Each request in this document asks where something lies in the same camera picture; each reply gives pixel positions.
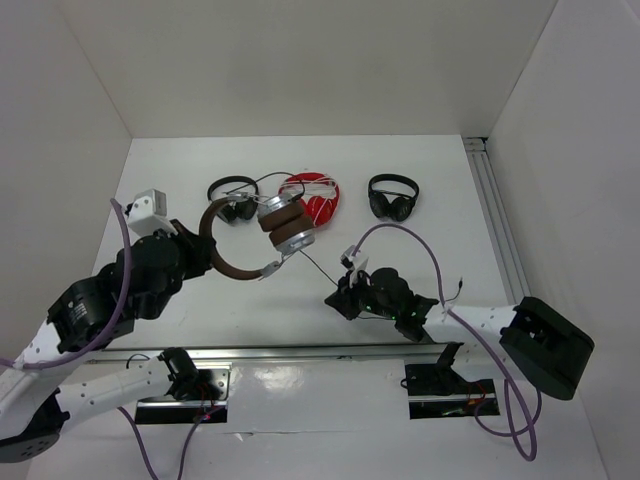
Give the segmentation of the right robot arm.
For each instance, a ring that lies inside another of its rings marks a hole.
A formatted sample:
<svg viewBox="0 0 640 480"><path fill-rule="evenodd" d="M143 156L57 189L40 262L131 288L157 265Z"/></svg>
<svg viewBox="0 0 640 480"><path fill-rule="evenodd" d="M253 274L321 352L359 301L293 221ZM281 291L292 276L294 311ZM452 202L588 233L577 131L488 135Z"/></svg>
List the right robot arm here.
<svg viewBox="0 0 640 480"><path fill-rule="evenodd" d="M595 348L588 334L536 297L506 307L444 305L413 292L389 267L347 273L324 302L347 320L370 314L414 343L445 345L436 379L448 392L511 376L568 401Z"/></svg>

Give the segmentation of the brown silver headphones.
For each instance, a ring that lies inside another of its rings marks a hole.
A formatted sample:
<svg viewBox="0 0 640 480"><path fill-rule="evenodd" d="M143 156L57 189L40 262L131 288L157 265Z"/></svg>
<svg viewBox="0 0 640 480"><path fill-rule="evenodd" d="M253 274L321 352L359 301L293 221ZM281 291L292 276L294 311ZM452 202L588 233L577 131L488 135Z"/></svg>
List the brown silver headphones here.
<svg viewBox="0 0 640 480"><path fill-rule="evenodd" d="M265 201L258 201L256 213L262 231L268 234L280 259L259 270L242 270L224 260L214 246L211 253L212 267L223 276L238 281L265 279L279 270L287 259L315 241L312 219L306 214L302 202L291 194L279 194Z"/></svg>

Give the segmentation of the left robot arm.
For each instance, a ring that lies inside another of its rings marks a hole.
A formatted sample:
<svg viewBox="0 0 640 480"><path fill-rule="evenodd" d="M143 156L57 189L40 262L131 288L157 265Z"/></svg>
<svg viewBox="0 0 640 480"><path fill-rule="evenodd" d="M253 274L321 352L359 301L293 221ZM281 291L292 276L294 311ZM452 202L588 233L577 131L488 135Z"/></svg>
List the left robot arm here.
<svg viewBox="0 0 640 480"><path fill-rule="evenodd" d="M136 320L158 318L184 281L212 268L214 239L173 225L176 234L157 231L132 246L123 301L118 295L125 266L119 254L98 275L72 284L49 308L24 351L24 362L38 368L2 373L2 462L30 460L75 426L131 402L162 396L188 400L203 389L203 376L181 347L99 379L65 382L84 360L132 333Z"/></svg>

